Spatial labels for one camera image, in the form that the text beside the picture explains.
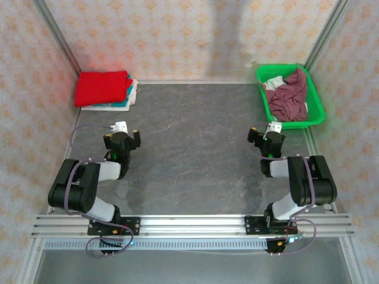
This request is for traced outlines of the maroon printed t-shirt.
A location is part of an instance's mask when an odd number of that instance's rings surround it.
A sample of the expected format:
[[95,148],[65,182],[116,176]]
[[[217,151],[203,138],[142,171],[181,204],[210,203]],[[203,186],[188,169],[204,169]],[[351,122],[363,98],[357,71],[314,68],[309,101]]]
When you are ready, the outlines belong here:
[[265,90],[263,83],[261,84],[271,115],[281,122],[307,120],[307,75],[297,68],[283,79],[287,84],[277,87],[274,91]]

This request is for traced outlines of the teal folded t-shirt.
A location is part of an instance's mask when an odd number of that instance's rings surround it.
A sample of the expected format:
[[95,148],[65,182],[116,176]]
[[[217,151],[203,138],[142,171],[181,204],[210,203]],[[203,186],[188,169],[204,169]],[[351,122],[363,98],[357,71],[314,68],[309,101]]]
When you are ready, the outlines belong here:
[[107,104],[95,104],[92,105],[93,107],[126,107],[127,102],[129,101],[130,94],[133,91],[134,85],[133,85],[133,78],[130,74],[127,75],[127,79],[131,80],[131,85],[128,87],[126,91],[126,98],[122,102],[113,102],[113,103],[107,103]]

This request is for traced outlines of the white folded t-shirt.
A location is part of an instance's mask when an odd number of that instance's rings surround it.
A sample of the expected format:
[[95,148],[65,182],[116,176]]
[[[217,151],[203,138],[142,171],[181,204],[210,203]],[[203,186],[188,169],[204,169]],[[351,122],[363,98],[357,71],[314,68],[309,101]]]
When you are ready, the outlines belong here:
[[110,106],[101,106],[101,107],[94,107],[92,105],[90,106],[83,106],[81,110],[83,111],[129,111],[130,107],[136,103],[136,94],[137,94],[137,86],[139,81],[137,79],[133,79],[133,91],[130,94],[129,101],[127,102],[127,106],[125,107],[110,107]]

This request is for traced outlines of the green plastic basket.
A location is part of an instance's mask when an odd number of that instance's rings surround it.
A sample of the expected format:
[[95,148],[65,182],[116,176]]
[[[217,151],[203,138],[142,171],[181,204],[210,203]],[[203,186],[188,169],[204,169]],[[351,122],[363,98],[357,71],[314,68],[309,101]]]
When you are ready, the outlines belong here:
[[299,64],[264,64],[259,66],[256,70],[256,78],[258,82],[263,83],[277,76],[287,77],[297,68],[300,68],[307,75],[306,103],[308,119],[305,121],[281,122],[283,130],[305,129],[313,125],[318,125],[325,119],[325,111],[316,88],[314,87],[311,76],[309,72]]

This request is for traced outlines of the red folded t-shirt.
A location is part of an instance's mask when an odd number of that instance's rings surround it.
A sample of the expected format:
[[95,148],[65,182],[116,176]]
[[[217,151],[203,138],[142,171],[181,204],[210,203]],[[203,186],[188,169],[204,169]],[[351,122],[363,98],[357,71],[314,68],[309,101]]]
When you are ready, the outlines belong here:
[[76,86],[74,105],[86,107],[123,102],[132,84],[133,80],[126,71],[81,72]]

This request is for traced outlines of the white crumpled t-shirt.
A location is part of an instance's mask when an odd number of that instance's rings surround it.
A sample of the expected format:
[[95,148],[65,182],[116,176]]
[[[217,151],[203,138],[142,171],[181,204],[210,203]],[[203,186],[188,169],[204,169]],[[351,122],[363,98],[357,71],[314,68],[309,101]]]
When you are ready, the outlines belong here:
[[283,79],[282,76],[276,76],[264,82],[263,86],[265,90],[274,91],[276,90],[277,87],[281,85],[286,85],[286,84],[287,82]]

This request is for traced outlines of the small black controller board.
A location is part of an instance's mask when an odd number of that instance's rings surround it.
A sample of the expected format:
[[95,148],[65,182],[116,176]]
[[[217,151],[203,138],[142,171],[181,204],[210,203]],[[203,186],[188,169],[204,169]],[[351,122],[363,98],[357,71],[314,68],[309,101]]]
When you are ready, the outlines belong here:
[[115,254],[123,252],[125,249],[122,238],[99,238],[101,252],[105,257],[114,256]]
[[294,243],[297,240],[301,240],[302,238],[304,238],[303,234],[288,235],[281,238],[270,238],[266,241],[267,248],[265,251],[270,255],[280,255],[285,251],[288,245]]

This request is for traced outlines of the aluminium back rail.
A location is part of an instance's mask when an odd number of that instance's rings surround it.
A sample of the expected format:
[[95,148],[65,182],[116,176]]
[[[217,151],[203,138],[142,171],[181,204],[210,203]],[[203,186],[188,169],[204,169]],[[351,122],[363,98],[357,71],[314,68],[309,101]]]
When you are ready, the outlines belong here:
[[138,80],[139,85],[250,85],[257,80]]

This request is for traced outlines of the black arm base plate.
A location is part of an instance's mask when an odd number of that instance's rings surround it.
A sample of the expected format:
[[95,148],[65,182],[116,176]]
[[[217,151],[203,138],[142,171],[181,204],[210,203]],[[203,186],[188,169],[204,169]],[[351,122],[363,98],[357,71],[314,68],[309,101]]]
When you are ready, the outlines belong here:
[[270,217],[246,215],[244,217],[247,235],[286,235],[297,234],[297,227],[289,226],[288,221],[271,220]]
[[[116,222],[116,224],[123,225],[131,229],[134,235],[139,235],[140,223],[140,217],[121,217]],[[87,234],[93,236],[122,236],[130,235],[130,232],[124,228],[109,226],[90,220]]]

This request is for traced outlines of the aluminium mounting rail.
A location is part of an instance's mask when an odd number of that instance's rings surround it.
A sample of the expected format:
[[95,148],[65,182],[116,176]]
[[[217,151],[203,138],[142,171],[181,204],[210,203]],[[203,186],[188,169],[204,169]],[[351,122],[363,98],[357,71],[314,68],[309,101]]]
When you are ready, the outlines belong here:
[[[140,238],[281,238],[286,235],[247,235],[244,215],[142,215]],[[349,214],[305,214],[296,221],[305,237],[354,237],[356,228]],[[87,237],[89,220],[70,215],[39,215],[33,237]]]

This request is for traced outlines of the aluminium frame post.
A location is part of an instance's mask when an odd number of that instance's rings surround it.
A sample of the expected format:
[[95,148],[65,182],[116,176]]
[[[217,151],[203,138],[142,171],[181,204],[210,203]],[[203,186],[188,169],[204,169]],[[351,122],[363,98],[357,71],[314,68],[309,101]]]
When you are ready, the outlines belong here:
[[61,29],[59,28],[53,14],[51,13],[45,0],[33,0],[34,5],[36,6],[39,14],[41,15],[43,21],[47,25],[47,28],[50,31],[50,34],[53,36],[55,42],[59,46],[64,57],[68,61],[69,65],[73,69],[73,72],[76,76],[79,76],[81,73],[81,67],[76,60],[71,48],[69,47],[68,42],[66,41]]
[[310,73],[321,56],[323,49],[326,47],[328,41],[333,35],[335,29],[338,27],[339,22],[346,13],[351,0],[338,0],[334,9],[329,15],[316,43],[314,44],[305,64],[304,68]]

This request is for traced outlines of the aluminium frame leg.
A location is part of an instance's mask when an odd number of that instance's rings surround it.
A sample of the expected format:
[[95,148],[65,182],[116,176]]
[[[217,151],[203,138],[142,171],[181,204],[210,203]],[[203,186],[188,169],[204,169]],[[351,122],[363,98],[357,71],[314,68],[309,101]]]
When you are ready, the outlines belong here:
[[16,284],[33,284],[45,245],[44,238],[32,238],[21,264]]
[[359,242],[355,237],[339,237],[339,242],[351,283],[370,284],[362,253],[359,251]]

